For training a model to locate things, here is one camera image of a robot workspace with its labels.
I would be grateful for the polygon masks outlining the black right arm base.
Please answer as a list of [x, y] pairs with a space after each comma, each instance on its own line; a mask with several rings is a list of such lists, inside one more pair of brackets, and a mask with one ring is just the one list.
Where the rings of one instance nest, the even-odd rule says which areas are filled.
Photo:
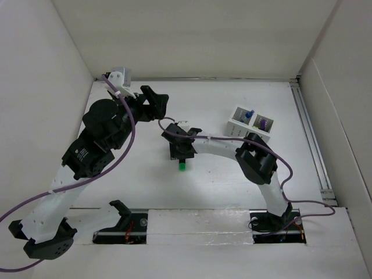
[[254, 244], [305, 244], [306, 236], [302, 221], [289, 224], [300, 216], [297, 209], [288, 206], [279, 217], [267, 210], [250, 210], [248, 227], [252, 230]]

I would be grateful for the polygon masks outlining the green cap highlighter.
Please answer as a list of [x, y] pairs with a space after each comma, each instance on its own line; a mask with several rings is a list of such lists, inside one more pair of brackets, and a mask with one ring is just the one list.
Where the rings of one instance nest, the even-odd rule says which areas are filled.
[[179, 169], [179, 171], [186, 171], [187, 165], [186, 165], [186, 160], [185, 159], [180, 159], [178, 161], [178, 169]]

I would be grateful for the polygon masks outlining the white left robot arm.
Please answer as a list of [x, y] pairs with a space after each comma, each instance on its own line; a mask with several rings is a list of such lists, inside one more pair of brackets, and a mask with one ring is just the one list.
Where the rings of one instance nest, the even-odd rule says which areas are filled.
[[169, 96], [148, 85], [140, 89], [133, 95], [117, 91], [90, 106], [82, 118], [84, 129], [62, 156], [50, 191], [37, 196], [39, 203], [26, 218], [9, 225], [15, 238], [26, 241], [23, 250], [30, 259], [54, 260], [71, 247], [82, 225], [68, 221], [67, 211], [90, 183], [120, 163], [113, 151], [126, 141], [129, 148], [133, 145], [138, 122], [165, 117]]

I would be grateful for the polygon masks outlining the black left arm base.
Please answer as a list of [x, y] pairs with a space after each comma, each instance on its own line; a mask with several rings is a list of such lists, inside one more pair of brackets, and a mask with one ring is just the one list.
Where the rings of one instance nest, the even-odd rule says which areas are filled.
[[113, 227], [103, 228], [94, 233], [92, 242], [101, 245], [139, 245], [146, 244], [148, 209], [129, 209], [121, 201], [111, 201], [120, 215]]

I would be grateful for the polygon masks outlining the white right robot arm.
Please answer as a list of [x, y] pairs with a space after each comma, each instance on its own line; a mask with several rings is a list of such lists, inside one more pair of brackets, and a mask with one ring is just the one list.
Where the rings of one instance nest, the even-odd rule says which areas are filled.
[[175, 159], [210, 154], [236, 161], [245, 178], [259, 187], [270, 225], [281, 229], [289, 223], [292, 206], [282, 195], [277, 175], [278, 157], [260, 136], [255, 133], [249, 133], [245, 138], [203, 135], [200, 128], [184, 131], [178, 124], [171, 123], [163, 130], [162, 137], [169, 142]]

